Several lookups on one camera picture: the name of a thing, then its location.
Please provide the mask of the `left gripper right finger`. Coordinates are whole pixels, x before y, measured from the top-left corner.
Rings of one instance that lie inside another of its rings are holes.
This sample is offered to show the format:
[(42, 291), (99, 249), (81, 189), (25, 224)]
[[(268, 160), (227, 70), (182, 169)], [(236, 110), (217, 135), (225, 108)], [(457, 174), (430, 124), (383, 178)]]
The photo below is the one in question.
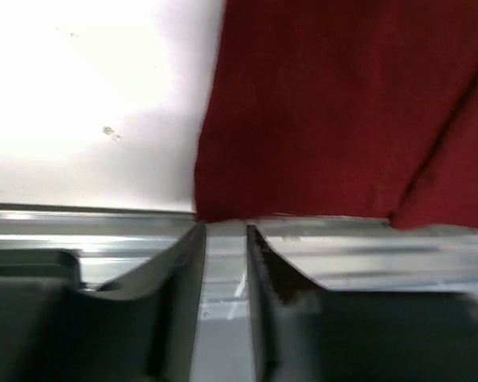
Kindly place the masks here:
[(329, 290), (254, 225), (246, 257), (257, 381), (478, 381), (478, 298)]

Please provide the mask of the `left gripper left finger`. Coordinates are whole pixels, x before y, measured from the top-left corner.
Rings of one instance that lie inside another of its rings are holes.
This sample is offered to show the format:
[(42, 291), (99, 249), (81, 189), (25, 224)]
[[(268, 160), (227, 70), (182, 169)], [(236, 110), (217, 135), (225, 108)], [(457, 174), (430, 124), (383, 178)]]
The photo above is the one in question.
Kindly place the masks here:
[(37, 381), (188, 381), (206, 227), (92, 292), (66, 287), (35, 352)]

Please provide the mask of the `dark red t-shirt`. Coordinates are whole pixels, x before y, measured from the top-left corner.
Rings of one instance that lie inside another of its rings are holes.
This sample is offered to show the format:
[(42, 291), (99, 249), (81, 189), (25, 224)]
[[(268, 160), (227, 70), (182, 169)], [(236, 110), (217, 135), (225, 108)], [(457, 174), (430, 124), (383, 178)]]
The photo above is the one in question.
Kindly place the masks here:
[(229, 1), (199, 220), (478, 228), (478, 1)]

